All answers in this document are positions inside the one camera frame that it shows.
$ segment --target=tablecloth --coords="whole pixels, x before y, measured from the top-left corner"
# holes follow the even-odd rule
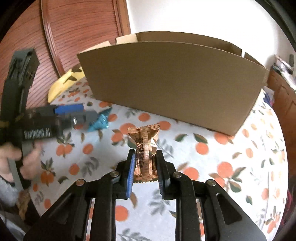
[[[127,129],[159,123],[157,144],[166,161],[193,180],[215,179],[267,240],[272,240],[285,207],[288,165],[279,121],[272,108],[263,102],[263,96],[261,91],[245,123],[232,137],[95,100],[87,80],[82,78],[53,104],[83,103],[85,110],[97,112],[112,107],[109,128],[86,132],[84,127],[76,126],[65,131],[63,138],[44,142],[42,170],[30,188],[34,205],[42,215],[77,179],[92,181],[112,171],[126,159],[129,148],[134,147]],[[116,201],[117,239],[174,240],[175,211],[175,201],[161,199],[157,181],[136,183],[130,199]],[[204,240],[202,217],[200,227]]]

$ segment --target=wooden trim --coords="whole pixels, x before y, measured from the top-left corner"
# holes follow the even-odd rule
[[[57,69],[59,76],[62,76],[65,73],[65,70],[62,65],[61,59],[58,56],[57,48],[55,46],[54,38],[52,35],[52,29],[50,27],[48,0],[41,0],[41,15],[42,15],[45,37],[46,37],[47,44],[48,44],[48,47],[50,50],[50,54],[52,56],[54,65]]]
[[[119,36],[131,34],[126,0],[113,0]]]

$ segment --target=orange wrapper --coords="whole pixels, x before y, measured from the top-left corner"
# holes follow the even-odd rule
[[[159,124],[128,129],[128,134],[135,141],[137,146],[136,166],[133,178],[134,183],[157,180],[155,154],[159,129]]]

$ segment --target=metal screw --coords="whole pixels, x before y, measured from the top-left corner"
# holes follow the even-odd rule
[[[82,186],[84,183],[85,183],[85,181],[83,179],[79,179],[76,181],[77,186]]]
[[[207,184],[209,186],[215,186],[216,185],[216,182],[213,179],[210,179],[210,180],[207,181]]]
[[[77,119],[76,119],[76,117],[73,118],[73,124],[74,124],[74,125],[77,124]]]
[[[119,172],[118,171],[112,171],[110,172],[111,177],[117,177],[119,176]]]
[[[180,178],[182,176],[181,172],[174,172],[173,177]]]

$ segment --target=brown cardboard box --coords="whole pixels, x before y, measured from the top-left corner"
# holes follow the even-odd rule
[[[96,99],[234,135],[268,70],[232,43],[203,35],[141,32],[78,54]]]

